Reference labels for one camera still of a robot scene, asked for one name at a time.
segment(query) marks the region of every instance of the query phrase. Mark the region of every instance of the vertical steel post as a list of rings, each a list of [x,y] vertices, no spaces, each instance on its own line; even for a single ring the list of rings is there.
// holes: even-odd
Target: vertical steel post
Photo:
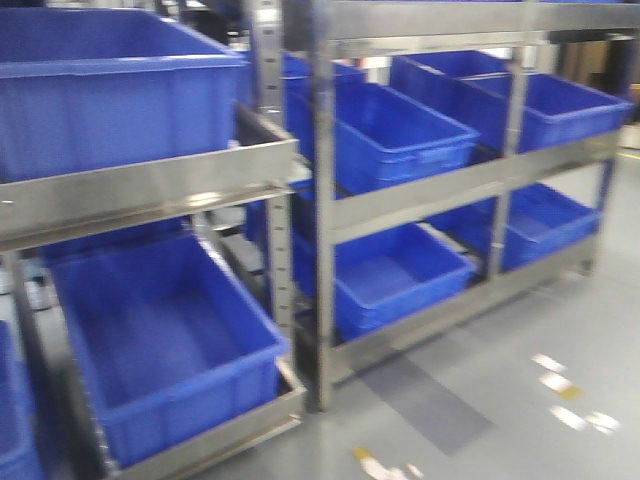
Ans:
[[[280,0],[245,0],[244,11],[250,21],[254,99],[259,113],[278,125],[284,124],[282,112],[282,7]],[[291,226],[289,198],[286,195],[266,200],[268,265],[273,318],[291,341],[287,357],[293,365],[294,325],[291,283]]]
[[[524,113],[524,102],[527,93],[527,76],[524,70],[525,46],[518,46],[513,49],[511,62],[511,95],[509,99],[509,113],[507,117],[507,131],[505,135],[504,156],[513,157],[518,152],[520,134],[522,130],[522,115]],[[504,181],[511,175],[511,168],[507,165],[503,173]],[[511,204],[511,192],[503,190],[497,198],[493,217],[493,228],[491,235],[491,248],[489,249],[489,260],[487,265],[487,277],[489,280],[495,278],[500,273],[502,257],[504,253],[504,241],[506,225],[509,217],[509,207]]]
[[[329,51],[331,0],[311,0],[310,59],[312,65],[313,126],[315,131],[316,193],[316,308],[318,337],[318,406],[331,405],[333,381],[331,355],[334,342],[335,257],[331,236],[334,196],[335,92]]]

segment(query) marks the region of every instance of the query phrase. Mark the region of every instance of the metal shelf rail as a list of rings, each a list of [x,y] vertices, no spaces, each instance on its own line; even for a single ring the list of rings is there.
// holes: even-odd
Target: metal shelf rail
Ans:
[[[601,163],[597,206],[604,209],[619,132],[516,154],[529,49],[546,43],[635,40],[640,5],[523,2],[403,2],[285,0],[285,47],[308,54],[313,67],[317,298],[314,332],[306,339],[315,356],[318,403],[331,404],[333,385],[457,322],[482,312],[559,272],[590,268],[597,234],[513,272],[500,271],[511,191],[556,173]],[[504,157],[403,185],[334,200],[334,91],[331,60],[425,51],[511,47],[514,82]],[[334,246],[395,225],[417,221],[488,197],[497,197],[488,272],[461,295],[372,334],[339,344],[335,338]]]
[[[39,335],[27,301],[19,250],[260,199],[267,200],[270,220],[273,317],[291,344],[295,343],[289,320],[289,189],[285,179],[291,171],[297,141],[277,125],[241,107],[237,111],[237,132],[244,145],[239,148],[0,185],[0,252],[13,274],[18,326],[35,385],[50,384],[51,375],[43,351],[45,339]],[[80,407],[84,410],[80,421],[91,424],[88,441],[101,460],[103,477],[186,478],[297,426],[306,389],[296,377],[292,355],[281,358],[278,366],[281,388],[276,400],[124,470],[111,459],[104,435],[85,401]],[[72,384],[79,389],[76,399],[79,393],[86,400],[77,367],[72,365],[70,370]],[[38,402],[71,396],[59,386],[48,391],[51,395],[39,397]]]

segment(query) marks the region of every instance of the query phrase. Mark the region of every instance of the plastic storage tote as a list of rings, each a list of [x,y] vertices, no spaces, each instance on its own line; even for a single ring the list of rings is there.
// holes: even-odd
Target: plastic storage tote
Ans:
[[[40,248],[45,263],[52,265],[78,255],[100,253],[100,250],[133,246],[136,243],[173,235],[185,228],[181,218],[171,218],[111,232],[52,243]]]
[[[287,343],[215,252],[172,239],[54,265],[94,412],[126,467],[272,400]]]
[[[243,103],[253,106],[251,92],[251,52],[244,52],[249,62],[243,69],[240,80],[240,99]],[[284,70],[283,83],[285,88],[284,112],[285,125],[299,140],[300,153],[305,157],[313,157],[313,139],[311,112],[305,106],[311,96],[311,66],[300,58],[289,53],[282,56]],[[334,82],[336,85],[361,84],[366,80],[364,70],[334,62]]]
[[[6,323],[0,322],[0,478],[44,480],[31,432],[32,405],[24,368]]]
[[[314,293],[313,244],[294,233],[294,276]],[[475,267],[417,224],[336,246],[336,325],[351,340],[462,291]]]
[[[491,242],[495,200],[434,215],[428,221],[485,256]],[[512,194],[502,267],[511,270],[594,233],[600,213],[541,183]]]
[[[390,88],[336,89],[336,176],[363,193],[463,167],[478,134]]]
[[[511,91],[502,73],[453,78],[423,68],[417,58],[394,58],[391,86],[476,129],[480,142],[501,151]],[[552,75],[532,74],[520,152],[559,145],[620,128],[631,104]]]
[[[476,125],[481,133],[488,126],[503,130],[506,126],[511,76],[478,77],[468,79],[466,83],[472,89],[468,96],[463,95],[469,103],[466,111],[462,105],[459,107],[462,115],[460,121]],[[543,74],[529,76],[525,105],[520,152],[616,130],[622,126],[632,108],[629,102],[612,95]],[[488,112],[495,114],[492,124],[487,121]],[[503,134],[492,132],[491,136],[503,141]],[[489,145],[500,148],[501,144]]]
[[[142,10],[0,9],[0,177],[227,148],[241,65]]]
[[[389,86],[445,115],[455,113],[459,93],[452,78],[508,72],[503,60],[476,50],[398,55],[391,61]]]

